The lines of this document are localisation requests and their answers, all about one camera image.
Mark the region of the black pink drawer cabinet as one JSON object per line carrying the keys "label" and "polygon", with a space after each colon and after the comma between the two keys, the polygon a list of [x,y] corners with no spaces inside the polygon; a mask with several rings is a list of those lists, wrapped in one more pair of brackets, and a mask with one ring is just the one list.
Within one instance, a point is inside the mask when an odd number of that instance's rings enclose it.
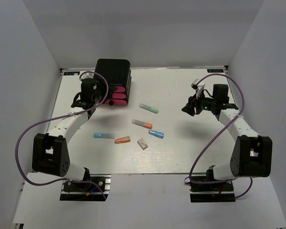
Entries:
{"label": "black pink drawer cabinet", "polygon": [[118,88],[111,99],[114,105],[127,105],[132,81],[131,63],[126,59],[99,59],[95,72],[102,75],[108,85]]}

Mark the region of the green highlighter pen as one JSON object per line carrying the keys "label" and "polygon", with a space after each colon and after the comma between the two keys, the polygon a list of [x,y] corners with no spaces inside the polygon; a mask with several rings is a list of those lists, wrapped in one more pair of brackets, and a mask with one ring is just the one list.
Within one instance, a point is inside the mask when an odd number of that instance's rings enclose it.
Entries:
{"label": "green highlighter pen", "polygon": [[139,104],[139,107],[144,109],[144,110],[147,110],[149,112],[152,112],[152,113],[155,113],[155,114],[158,114],[159,110],[157,108],[154,108],[154,107],[151,107],[151,106],[148,106],[146,104],[142,104],[140,103]]}

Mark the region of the light blue highlighter pen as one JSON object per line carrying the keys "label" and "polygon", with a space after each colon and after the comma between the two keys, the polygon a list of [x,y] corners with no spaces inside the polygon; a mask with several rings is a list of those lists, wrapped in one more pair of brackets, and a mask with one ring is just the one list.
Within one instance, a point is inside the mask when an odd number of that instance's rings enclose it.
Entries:
{"label": "light blue highlighter pen", "polygon": [[115,134],[108,134],[108,133],[94,133],[94,138],[103,138],[103,139],[115,139]]}

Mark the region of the dark blue highlighter pen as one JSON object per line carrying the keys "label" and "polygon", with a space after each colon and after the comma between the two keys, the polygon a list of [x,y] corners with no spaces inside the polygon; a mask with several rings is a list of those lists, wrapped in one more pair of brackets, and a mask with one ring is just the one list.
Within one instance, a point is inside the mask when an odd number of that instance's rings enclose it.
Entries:
{"label": "dark blue highlighter pen", "polygon": [[164,133],[162,132],[158,132],[158,131],[155,131],[155,130],[149,130],[148,133],[152,136],[155,136],[157,138],[161,138],[163,139],[164,138]]}

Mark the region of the orange highlighter pen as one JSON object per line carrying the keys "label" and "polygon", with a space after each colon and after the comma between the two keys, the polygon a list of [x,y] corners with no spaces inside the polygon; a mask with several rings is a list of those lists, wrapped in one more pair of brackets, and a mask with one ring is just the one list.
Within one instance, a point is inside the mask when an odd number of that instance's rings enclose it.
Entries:
{"label": "orange highlighter pen", "polygon": [[132,120],[132,124],[135,124],[135,125],[147,128],[147,129],[152,129],[152,127],[153,127],[153,125],[151,123],[143,122],[143,121],[136,120],[136,119]]}

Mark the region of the white eraser box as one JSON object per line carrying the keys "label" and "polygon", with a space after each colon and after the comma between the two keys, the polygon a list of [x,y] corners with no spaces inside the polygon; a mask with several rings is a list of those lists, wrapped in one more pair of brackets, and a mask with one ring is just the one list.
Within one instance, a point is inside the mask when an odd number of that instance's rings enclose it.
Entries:
{"label": "white eraser box", "polygon": [[137,143],[142,148],[142,150],[145,150],[148,147],[148,144],[142,138],[137,140]]}

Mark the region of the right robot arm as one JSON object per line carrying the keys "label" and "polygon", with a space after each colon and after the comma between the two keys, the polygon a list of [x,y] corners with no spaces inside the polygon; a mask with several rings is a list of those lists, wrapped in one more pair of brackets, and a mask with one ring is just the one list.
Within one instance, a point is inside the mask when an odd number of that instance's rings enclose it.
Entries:
{"label": "right robot arm", "polygon": [[206,97],[203,82],[193,83],[195,95],[189,97],[182,109],[191,116],[202,111],[210,111],[224,125],[235,142],[229,162],[210,166],[205,180],[194,180],[194,184],[206,184],[211,190],[217,190],[223,183],[240,177],[268,177],[271,172],[273,142],[268,136],[254,131],[240,115],[238,107],[229,102],[226,84],[215,84],[213,94]]}

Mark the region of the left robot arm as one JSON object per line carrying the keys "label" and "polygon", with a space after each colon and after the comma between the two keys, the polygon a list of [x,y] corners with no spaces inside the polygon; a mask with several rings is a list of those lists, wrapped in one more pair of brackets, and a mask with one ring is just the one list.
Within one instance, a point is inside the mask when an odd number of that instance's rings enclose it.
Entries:
{"label": "left robot arm", "polygon": [[96,105],[112,98],[117,87],[99,79],[82,80],[81,91],[71,104],[67,117],[45,134],[37,134],[33,142],[32,169],[70,180],[80,190],[91,186],[89,170],[70,161],[68,143],[96,110]]}

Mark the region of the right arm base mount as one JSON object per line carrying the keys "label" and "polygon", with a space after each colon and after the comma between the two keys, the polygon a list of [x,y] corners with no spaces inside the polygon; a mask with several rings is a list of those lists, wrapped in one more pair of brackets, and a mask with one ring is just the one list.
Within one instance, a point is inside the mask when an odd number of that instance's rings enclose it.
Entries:
{"label": "right arm base mount", "polygon": [[186,177],[184,183],[190,186],[191,203],[235,202],[232,182],[206,185],[194,184],[190,182],[189,177]]}

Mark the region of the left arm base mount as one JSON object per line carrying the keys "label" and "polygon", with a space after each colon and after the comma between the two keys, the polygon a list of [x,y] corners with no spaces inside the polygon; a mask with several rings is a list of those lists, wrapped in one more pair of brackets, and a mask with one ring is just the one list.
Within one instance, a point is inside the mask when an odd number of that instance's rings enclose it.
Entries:
{"label": "left arm base mount", "polygon": [[71,181],[64,181],[60,201],[85,201],[85,202],[104,202],[105,199],[98,188],[107,198],[110,192],[111,175],[91,175],[94,184],[78,184]]}

